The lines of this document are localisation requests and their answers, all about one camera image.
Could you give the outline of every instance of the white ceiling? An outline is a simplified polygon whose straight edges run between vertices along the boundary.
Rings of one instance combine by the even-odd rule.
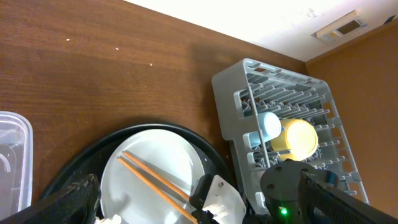
[[[316,31],[357,10],[365,33],[398,14],[398,0],[127,0],[169,16],[307,61],[355,36],[326,44]]]

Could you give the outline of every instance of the brown wall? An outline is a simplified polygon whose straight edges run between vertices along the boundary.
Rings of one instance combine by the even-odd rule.
[[[398,218],[398,26],[307,62],[332,91],[370,204]]]

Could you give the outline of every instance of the gray dish rack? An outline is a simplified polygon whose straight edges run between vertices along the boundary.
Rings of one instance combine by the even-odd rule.
[[[274,152],[270,142],[264,142],[257,115],[267,111],[280,119],[298,118],[312,124],[319,145],[304,162],[336,173],[341,190],[369,203],[326,82],[247,58],[216,74],[211,82],[221,133],[230,142],[239,191],[256,214],[268,214],[259,185],[262,173],[282,161],[281,154],[290,152]],[[259,133],[260,146],[250,144],[248,136],[253,132]]]

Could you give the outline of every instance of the wooden table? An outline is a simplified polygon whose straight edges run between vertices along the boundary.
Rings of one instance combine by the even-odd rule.
[[[307,72],[299,60],[124,1],[2,0],[0,110],[33,126],[32,201],[85,146],[147,121],[192,129],[232,167],[211,77],[244,57]]]

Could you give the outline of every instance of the wooden chopstick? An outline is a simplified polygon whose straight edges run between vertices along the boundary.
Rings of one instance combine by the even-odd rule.
[[[154,176],[156,179],[160,180],[163,184],[168,186],[170,189],[172,189],[175,193],[179,194],[181,197],[183,197],[186,201],[189,202],[189,195],[187,195],[185,192],[180,190],[178,187],[174,186],[170,181],[166,180],[165,178],[161,177],[159,174],[155,173],[151,168],[146,166],[143,162],[140,160],[136,159],[133,155],[130,153],[124,151],[123,154],[131,159],[133,162],[135,162],[139,167],[141,167],[143,170],[145,170],[147,173],[150,175]]]
[[[118,158],[119,161],[126,166],[131,172],[133,172],[138,178],[140,178],[145,184],[147,184],[152,190],[154,190],[156,193],[158,193],[166,202],[171,204],[175,209],[177,209],[179,212],[181,212],[182,215],[184,215],[187,219],[191,220],[193,223],[198,223],[197,219],[193,217],[191,214],[189,214],[183,207],[181,207],[177,202],[175,202],[173,199],[171,199],[163,190],[160,190],[158,187],[156,187],[153,183],[151,183],[146,177],[144,177],[138,170],[130,166],[126,161],[121,159],[120,157]]]

